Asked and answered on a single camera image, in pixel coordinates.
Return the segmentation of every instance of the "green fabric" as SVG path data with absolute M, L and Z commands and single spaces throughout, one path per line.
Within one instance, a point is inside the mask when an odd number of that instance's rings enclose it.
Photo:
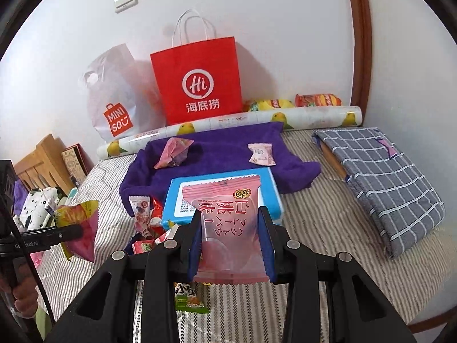
M 35 321 L 37 323 L 38 331 L 41 334 L 41 337 L 44 338 L 47 336 L 47 334 L 51 331 L 51 319 L 45 312 L 43 308 L 38 306 L 38 310 L 35 314 Z

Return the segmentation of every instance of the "blue box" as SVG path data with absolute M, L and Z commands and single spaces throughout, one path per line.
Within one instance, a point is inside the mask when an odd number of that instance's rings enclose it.
M 176 224 L 188 224 L 192 220 L 195 208 L 183 200 L 182 186 L 191 186 L 193 184 L 210 183 L 227 178 L 252 175 L 260 176 L 259 207 L 266 206 L 270 212 L 273 223 L 282 225 L 284 208 L 279 197 L 275 180 L 273 179 L 273 174 L 271 174 L 269 167 L 264 167 L 173 179 L 165 200 L 162 227 L 164 227 L 165 230 L 168 230 L 170 228 L 168 226 L 169 220 Z

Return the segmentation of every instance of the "purple cloth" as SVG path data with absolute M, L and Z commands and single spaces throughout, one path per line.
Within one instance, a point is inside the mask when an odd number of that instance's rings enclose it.
M 311 185 L 320 174 L 318 162 L 303 162 L 292 154 L 281 138 L 282 122 L 248 125 L 202 131 L 182 137 L 193 139 L 187 159 L 171 168 L 154 169 L 168 138 L 149 142 L 130 165 L 119 188 L 125 209 L 133 216 L 129 196 L 150 196 L 165 203 L 171 180 L 183 176 L 197 176 L 258 168 L 249 162 L 252 152 L 249 143 L 271 143 L 275 166 L 270 166 L 280 193 L 300 191 Z
M 15 215 L 21 215 L 22 208 L 24 207 L 24 202 L 26 201 L 28 195 L 28 190 L 24 187 L 24 183 L 18 179 L 14 183 L 14 209 L 13 213 Z

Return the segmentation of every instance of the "human hand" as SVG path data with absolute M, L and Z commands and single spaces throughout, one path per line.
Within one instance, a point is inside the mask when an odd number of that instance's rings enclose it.
M 16 298 L 14 307 L 22 313 L 24 318 L 33 317 L 38 309 L 38 293 L 35 290 L 37 284 L 27 264 L 22 264 L 18 268 L 18 273 L 24 279 L 22 279 L 20 285 L 13 289 L 13 295 Z M 1 276 L 0 289 L 6 293 L 11 292 L 10 285 Z

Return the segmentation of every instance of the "folded plaid cloth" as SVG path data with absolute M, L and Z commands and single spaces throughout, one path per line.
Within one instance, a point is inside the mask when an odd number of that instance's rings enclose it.
M 377 128 L 316 131 L 344 166 L 346 182 L 396 257 L 445 216 L 444 203 L 408 157 Z

